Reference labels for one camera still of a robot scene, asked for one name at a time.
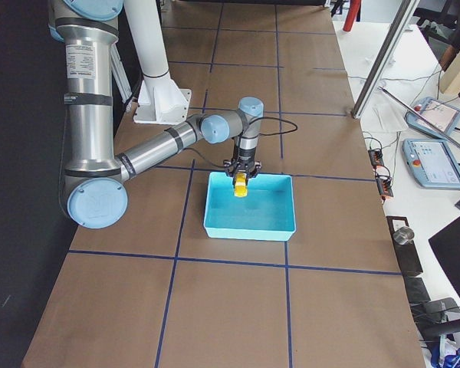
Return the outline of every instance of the light blue tray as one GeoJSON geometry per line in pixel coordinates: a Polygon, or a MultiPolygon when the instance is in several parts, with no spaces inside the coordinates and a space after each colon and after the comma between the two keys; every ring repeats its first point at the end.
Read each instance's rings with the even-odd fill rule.
{"type": "Polygon", "coordinates": [[[204,226],[210,238],[287,241],[296,231],[291,176],[259,174],[238,198],[232,178],[210,173],[204,226]]]}

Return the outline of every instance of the white mounting base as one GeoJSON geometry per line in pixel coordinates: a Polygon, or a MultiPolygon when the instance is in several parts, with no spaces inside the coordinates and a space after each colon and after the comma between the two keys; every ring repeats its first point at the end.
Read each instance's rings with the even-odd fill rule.
{"type": "Polygon", "coordinates": [[[143,81],[138,108],[133,117],[135,123],[176,125],[186,120],[191,100],[191,90],[179,89],[173,80],[153,87],[153,99],[143,81]]]}

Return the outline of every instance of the white table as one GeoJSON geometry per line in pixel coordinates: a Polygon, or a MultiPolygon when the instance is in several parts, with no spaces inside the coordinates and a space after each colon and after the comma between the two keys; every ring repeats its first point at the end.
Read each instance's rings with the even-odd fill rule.
{"type": "MultiPolygon", "coordinates": [[[[352,77],[366,77],[368,75],[389,30],[389,25],[360,22],[355,23],[349,33],[342,30],[343,22],[334,22],[334,27],[347,73],[351,76],[349,78],[350,86],[353,97],[356,100],[364,81],[352,77]]],[[[438,61],[418,28],[415,25],[411,25],[409,30],[404,32],[393,60],[386,69],[383,78],[416,79],[429,76],[438,70],[438,61]]],[[[421,90],[422,92],[417,99],[437,96],[438,75],[417,81],[386,80],[385,82],[387,90],[407,103],[411,103],[421,90]]],[[[388,116],[392,121],[396,120],[394,122],[398,123],[399,126],[403,124],[405,110],[389,100],[388,97],[383,96],[381,92],[374,92],[374,94],[375,96],[368,103],[361,118],[361,125],[363,130],[370,131],[375,138],[386,146],[396,138],[396,133],[393,132],[395,124],[392,124],[391,133],[372,132],[371,130],[375,130],[375,127],[380,127],[379,117],[374,111],[375,106],[391,104],[393,111],[384,111],[384,116],[388,116]]],[[[439,95],[441,101],[451,100],[454,97],[439,95]]],[[[450,102],[450,104],[460,108],[458,98],[450,102]]],[[[452,137],[460,142],[460,133],[454,132],[452,137]]],[[[395,144],[384,150],[383,159],[386,166],[393,171],[396,160],[396,169],[393,180],[394,198],[386,200],[383,209],[386,215],[407,217],[410,227],[414,230],[416,249],[424,271],[422,279],[431,299],[438,300],[444,297],[453,297],[460,305],[460,298],[445,276],[428,242],[428,239],[435,233],[460,216],[460,211],[454,206],[460,199],[460,191],[433,190],[420,187],[409,173],[403,159],[402,141],[405,138],[426,138],[426,136],[417,133],[415,130],[407,129],[401,133],[397,151],[395,144]]],[[[450,148],[455,158],[460,162],[460,151],[452,144],[450,144],[450,148]]]]}

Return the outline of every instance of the red cylinder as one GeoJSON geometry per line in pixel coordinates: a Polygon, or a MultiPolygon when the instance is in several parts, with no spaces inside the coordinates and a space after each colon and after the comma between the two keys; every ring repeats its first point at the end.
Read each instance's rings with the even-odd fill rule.
{"type": "Polygon", "coordinates": [[[361,7],[361,0],[351,0],[350,10],[347,12],[346,21],[344,22],[343,31],[349,32],[353,27],[353,23],[356,20],[358,11],[361,7]]]}

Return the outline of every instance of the label on robot arm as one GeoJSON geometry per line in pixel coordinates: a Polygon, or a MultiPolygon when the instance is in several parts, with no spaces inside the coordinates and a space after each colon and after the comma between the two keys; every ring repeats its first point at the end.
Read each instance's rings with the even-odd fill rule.
{"type": "Polygon", "coordinates": [[[95,47],[82,44],[68,44],[67,77],[95,79],[95,47]]]}

